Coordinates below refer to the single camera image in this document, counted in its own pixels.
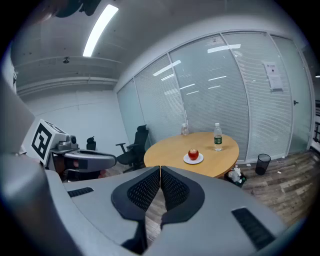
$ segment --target glass panel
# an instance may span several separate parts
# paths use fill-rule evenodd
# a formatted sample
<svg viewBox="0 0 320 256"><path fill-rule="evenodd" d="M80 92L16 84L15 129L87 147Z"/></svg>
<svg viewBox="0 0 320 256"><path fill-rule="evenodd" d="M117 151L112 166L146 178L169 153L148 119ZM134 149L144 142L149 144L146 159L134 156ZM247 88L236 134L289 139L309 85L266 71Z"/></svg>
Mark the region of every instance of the glass panel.
<svg viewBox="0 0 320 256"><path fill-rule="evenodd" d="M145 125L134 81L128 82L117 93L117 97L126 134L130 144L133 144L135 142L137 127ZM145 149L147 150L149 147L150 143L147 140Z"/></svg>
<svg viewBox="0 0 320 256"><path fill-rule="evenodd" d="M168 56L146 67L134 79L151 143L181 134L185 113Z"/></svg>
<svg viewBox="0 0 320 256"><path fill-rule="evenodd" d="M247 96L235 58L221 36L187 44L171 52L170 57L173 63L181 61L174 70L189 131L213 132L215 123L220 123L222 133L239 145L238 159L245 160L249 137Z"/></svg>
<svg viewBox="0 0 320 256"><path fill-rule="evenodd" d="M259 154L280 158L287 154L291 137L292 104L284 64L275 44L266 33L234 32L224 34L239 63L248 93L250 138L247 161ZM264 62L278 68L282 89L271 90Z"/></svg>
<svg viewBox="0 0 320 256"><path fill-rule="evenodd" d="M312 120L311 94L307 73L294 42L273 36L290 82L293 106L293 130L289 153L305 151L309 142Z"/></svg>

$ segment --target apple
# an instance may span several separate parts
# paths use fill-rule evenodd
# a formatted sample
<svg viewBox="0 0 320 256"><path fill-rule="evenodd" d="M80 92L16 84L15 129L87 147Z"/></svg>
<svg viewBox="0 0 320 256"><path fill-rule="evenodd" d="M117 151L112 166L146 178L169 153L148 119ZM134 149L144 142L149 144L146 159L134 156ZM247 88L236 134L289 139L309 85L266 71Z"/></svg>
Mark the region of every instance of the apple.
<svg viewBox="0 0 320 256"><path fill-rule="evenodd" d="M192 148L192 149L189 150L188 156L189 156L189 158L191 160L194 161L194 160L196 160L198 158L199 152L198 152L198 150Z"/></svg>

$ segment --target office chair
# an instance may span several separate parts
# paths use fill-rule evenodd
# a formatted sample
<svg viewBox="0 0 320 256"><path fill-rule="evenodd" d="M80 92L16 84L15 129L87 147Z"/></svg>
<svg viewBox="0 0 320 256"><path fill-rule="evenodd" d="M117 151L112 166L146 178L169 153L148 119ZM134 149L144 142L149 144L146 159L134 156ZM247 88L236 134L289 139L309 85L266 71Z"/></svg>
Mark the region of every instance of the office chair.
<svg viewBox="0 0 320 256"><path fill-rule="evenodd" d="M96 150L96 142L94 139L95 136L90 137L86 140L86 149L87 150Z"/></svg>
<svg viewBox="0 0 320 256"><path fill-rule="evenodd" d="M131 144L126 147L127 152L125 151L124 144L119 143L116 146L122 148L123 154L119 155L116 159L120 164L129 165L130 168L123 171L127 173L139 169L144 164L144 156L146 153L145 144L148 138L149 131L145 125L138 126L135 133L134 144Z"/></svg>

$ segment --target water bottle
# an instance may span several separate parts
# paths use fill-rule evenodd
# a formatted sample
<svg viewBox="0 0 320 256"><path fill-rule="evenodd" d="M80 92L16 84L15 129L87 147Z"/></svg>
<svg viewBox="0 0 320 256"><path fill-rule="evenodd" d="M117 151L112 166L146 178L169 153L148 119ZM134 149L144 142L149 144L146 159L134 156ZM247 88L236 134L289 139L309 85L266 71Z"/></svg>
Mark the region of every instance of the water bottle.
<svg viewBox="0 0 320 256"><path fill-rule="evenodd" d="M181 134L182 135L188 135L189 134L189 131L188 131L188 126L186 123L183 123L182 124L182 127L181 127Z"/></svg>
<svg viewBox="0 0 320 256"><path fill-rule="evenodd" d="M220 128L220 123L215 123L214 128L214 149L215 151L221 151L222 150L222 131Z"/></svg>

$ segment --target table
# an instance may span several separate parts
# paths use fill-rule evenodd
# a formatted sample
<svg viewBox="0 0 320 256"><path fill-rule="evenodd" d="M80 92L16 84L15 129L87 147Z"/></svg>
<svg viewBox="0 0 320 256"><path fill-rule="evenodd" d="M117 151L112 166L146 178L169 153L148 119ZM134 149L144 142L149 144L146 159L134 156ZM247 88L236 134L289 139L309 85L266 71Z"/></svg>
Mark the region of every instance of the table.
<svg viewBox="0 0 320 256"><path fill-rule="evenodd" d="M204 159L198 164L184 162L184 155L197 149ZM152 145L144 155L146 167L171 166L198 174L220 177L230 170L239 157L239 147L234 139L222 135L222 150L215 151L213 132L194 132L169 137Z"/></svg>

